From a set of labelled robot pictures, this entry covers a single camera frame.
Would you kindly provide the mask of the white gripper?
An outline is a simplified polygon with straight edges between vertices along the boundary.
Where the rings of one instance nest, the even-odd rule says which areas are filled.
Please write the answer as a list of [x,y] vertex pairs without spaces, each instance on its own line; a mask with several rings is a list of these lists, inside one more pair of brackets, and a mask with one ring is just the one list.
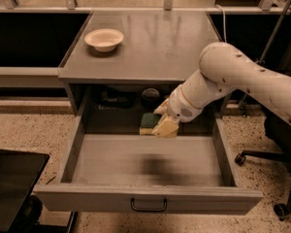
[[198,115],[198,110],[186,101],[180,86],[153,112],[156,115],[163,115],[152,130],[152,134],[159,138],[176,137],[179,122],[192,121]]

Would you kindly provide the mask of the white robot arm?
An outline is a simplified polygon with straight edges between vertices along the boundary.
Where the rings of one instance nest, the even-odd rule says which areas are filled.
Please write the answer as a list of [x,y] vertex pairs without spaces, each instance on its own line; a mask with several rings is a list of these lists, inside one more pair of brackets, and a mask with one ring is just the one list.
[[152,134],[176,136],[180,123],[193,120],[209,103],[235,90],[291,125],[291,77],[256,64],[230,44],[217,42],[201,51],[198,70],[154,110],[161,118]]

